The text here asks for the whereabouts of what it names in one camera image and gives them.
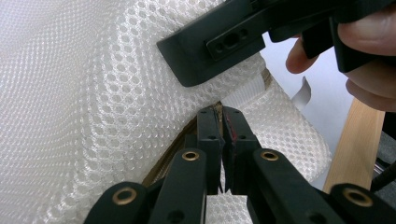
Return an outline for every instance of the finger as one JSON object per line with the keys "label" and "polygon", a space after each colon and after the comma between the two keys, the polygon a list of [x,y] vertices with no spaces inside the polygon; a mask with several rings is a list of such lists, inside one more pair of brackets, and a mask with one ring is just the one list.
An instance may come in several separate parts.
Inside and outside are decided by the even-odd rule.
{"label": "finger", "polygon": [[396,112],[396,99],[390,99],[373,94],[362,89],[350,79],[346,82],[346,89],[350,94],[371,108],[388,112]]}
{"label": "finger", "polygon": [[396,67],[376,60],[345,75],[362,89],[375,95],[396,99]]}
{"label": "finger", "polygon": [[396,55],[396,5],[391,5],[352,23],[339,24],[338,35],[349,47],[361,52]]}
{"label": "finger", "polygon": [[286,60],[286,67],[293,74],[299,74],[308,69],[318,57],[308,59],[306,57],[303,41],[299,38],[294,47],[291,49],[288,59]]}

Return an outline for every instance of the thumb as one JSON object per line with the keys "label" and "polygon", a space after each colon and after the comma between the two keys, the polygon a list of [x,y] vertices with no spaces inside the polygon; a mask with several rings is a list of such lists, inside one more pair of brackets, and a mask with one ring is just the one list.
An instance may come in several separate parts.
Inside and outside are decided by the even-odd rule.
{"label": "thumb", "polygon": [[396,56],[396,5],[391,5],[359,21],[339,24],[338,35],[358,51]]}

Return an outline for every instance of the brass rivet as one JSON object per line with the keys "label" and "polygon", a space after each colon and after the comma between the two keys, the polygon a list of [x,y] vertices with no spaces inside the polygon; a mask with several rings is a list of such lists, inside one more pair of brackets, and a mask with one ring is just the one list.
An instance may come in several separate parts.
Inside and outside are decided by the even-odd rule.
{"label": "brass rivet", "polygon": [[181,157],[186,161],[196,161],[199,158],[199,154],[194,151],[188,151],[183,153]]}
{"label": "brass rivet", "polygon": [[358,189],[346,188],[343,190],[343,194],[344,197],[346,197],[350,202],[358,206],[361,207],[373,206],[373,200]]}
{"label": "brass rivet", "polygon": [[277,161],[279,157],[274,152],[264,151],[262,152],[262,158],[268,161]]}
{"label": "brass rivet", "polygon": [[[120,198],[120,194],[122,194],[124,192],[130,193],[131,195],[129,195],[126,198]],[[116,205],[125,205],[125,204],[133,202],[134,199],[136,198],[136,196],[137,196],[136,190],[131,189],[130,187],[119,189],[119,190],[117,190],[116,193],[113,194],[113,203]]]}

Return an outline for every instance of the black tool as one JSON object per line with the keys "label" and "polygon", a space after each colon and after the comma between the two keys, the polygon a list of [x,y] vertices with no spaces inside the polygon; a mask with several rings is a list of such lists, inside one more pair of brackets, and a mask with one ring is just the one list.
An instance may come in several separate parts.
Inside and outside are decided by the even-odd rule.
{"label": "black tool", "polygon": [[341,184],[329,195],[315,190],[285,156],[260,146],[239,110],[223,108],[224,140],[211,107],[197,117],[198,134],[186,138],[187,147],[175,155],[164,179],[148,188],[131,182],[111,187],[85,223],[205,223],[206,195],[218,194],[221,155],[226,190],[247,195],[253,223],[396,220],[396,211],[367,189]]}
{"label": "black tool", "polygon": [[265,32],[273,42],[302,33],[308,58],[335,46],[339,70],[348,72],[378,56],[343,45],[337,24],[357,21],[393,1],[228,0],[157,46],[185,87],[204,83],[259,52]]}

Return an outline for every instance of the wooden plank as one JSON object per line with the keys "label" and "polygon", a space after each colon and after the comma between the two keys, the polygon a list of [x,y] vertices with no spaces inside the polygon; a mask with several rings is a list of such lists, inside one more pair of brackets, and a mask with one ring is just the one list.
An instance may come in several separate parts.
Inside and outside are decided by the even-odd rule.
{"label": "wooden plank", "polygon": [[370,188],[385,113],[354,99],[323,187],[351,183]]}

